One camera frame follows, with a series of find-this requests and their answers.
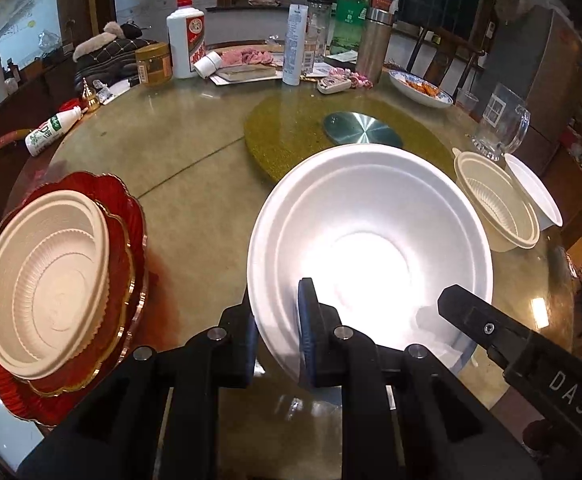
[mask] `glass jar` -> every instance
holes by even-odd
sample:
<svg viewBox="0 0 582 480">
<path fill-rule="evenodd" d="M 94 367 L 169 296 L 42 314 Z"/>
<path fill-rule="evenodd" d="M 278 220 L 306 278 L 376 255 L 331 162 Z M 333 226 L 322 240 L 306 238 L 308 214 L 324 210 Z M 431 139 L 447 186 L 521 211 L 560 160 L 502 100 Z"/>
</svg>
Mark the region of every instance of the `glass jar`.
<svg viewBox="0 0 582 480">
<path fill-rule="evenodd" d="M 173 70 L 168 43 L 154 43 L 138 48 L 135 60 L 140 83 L 152 86 L 171 79 Z"/>
<path fill-rule="evenodd" d="M 315 61 L 324 60 L 333 0 L 306 0 L 309 4 L 307 37 L 316 38 Z"/>
</svg>

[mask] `blue and white plate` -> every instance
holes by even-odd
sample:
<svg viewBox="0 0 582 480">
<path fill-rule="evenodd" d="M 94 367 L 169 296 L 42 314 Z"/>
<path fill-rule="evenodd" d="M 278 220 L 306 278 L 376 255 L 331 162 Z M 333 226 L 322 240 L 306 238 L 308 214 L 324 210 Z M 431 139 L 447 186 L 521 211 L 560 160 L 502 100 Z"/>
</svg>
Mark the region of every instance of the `blue and white plate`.
<svg viewBox="0 0 582 480">
<path fill-rule="evenodd" d="M 431 85 L 431 83 L 424 81 L 421 77 L 409 74 L 407 72 L 400 72 L 399 70 L 391 70 L 389 75 L 391 76 L 391 82 L 395 88 L 397 88 L 409 99 L 412 99 L 421 105 L 429 106 L 431 108 L 446 108 L 453 104 L 453 99 L 451 96 L 443 90 L 440 90 L 436 97 L 431 97 L 423 92 L 420 92 L 419 90 L 411 88 L 408 85 L 407 81 L 420 84 L 426 83 Z"/>
</svg>

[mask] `fur trim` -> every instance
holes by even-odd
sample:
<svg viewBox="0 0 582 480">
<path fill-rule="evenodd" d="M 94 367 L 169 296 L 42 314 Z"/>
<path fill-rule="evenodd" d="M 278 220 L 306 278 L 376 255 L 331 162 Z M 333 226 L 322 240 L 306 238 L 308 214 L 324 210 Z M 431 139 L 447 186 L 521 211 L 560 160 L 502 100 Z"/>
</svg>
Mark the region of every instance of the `fur trim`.
<svg viewBox="0 0 582 480">
<path fill-rule="evenodd" d="M 111 34 L 115 34 L 120 40 L 124 38 L 124 32 L 122 31 L 122 27 L 119 26 L 116 22 L 108 22 L 104 26 L 104 32 L 110 32 Z"/>
<path fill-rule="evenodd" d="M 102 32 L 102 34 L 98 34 L 97 36 L 91 38 L 90 40 L 85 41 L 84 43 L 79 44 L 73 53 L 73 60 L 77 61 L 79 58 L 88 54 L 89 52 L 94 52 L 98 48 L 102 48 L 105 45 L 111 43 L 111 41 L 117 39 L 115 34 L 111 34 L 110 32 Z"/>
</svg>

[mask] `screw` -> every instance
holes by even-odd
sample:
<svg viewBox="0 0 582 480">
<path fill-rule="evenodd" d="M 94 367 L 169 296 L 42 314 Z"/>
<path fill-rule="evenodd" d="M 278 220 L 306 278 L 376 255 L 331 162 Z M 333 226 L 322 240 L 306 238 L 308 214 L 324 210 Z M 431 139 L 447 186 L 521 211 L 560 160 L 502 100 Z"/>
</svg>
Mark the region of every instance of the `screw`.
<svg viewBox="0 0 582 480">
<path fill-rule="evenodd" d="M 221 326 L 214 326 L 206 333 L 207 338 L 212 341 L 221 341 L 226 337 L 226 330 Z"/>
<path fill-rule="evenodd" d="M 414 345 L 408 345 L 408 353 L 415 359 L 422 359 L 428 355 L 428 350 L 426 350 L 425 346 L 415 343 Z"/>
<path fill-rule="evenodd" d="M 138 348 L 133 350 L 133 359 L 136 361 L 146 361 L 152 355 L 153 350 L 148 346 L 138 346 Z"/>
<path fill-rule="evenodd" d="M 344 341 L 353 337 L 353 329 L 348 326 L 337 326 L 333 333 L 335 337 L 343 339 Z"/>
</svg>

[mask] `gold ornament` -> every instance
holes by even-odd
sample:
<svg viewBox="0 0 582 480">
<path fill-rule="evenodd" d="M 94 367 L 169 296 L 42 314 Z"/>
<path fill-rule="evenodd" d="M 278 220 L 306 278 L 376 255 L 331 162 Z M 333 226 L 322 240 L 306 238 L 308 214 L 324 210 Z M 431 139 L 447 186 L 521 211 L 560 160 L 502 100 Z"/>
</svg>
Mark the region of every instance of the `gold ornament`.
<svg viewBox="0 0 582 480">
<path fill-rule="evenodd" d="M 88 87 L 86 78 L 82 78 L 82 103 L 87 107 L 88 113 L 93 113 L 95 110 L 100 108 L 100 100 L 98 96 L 93 93 L 93 91 Z"/>
</svg>

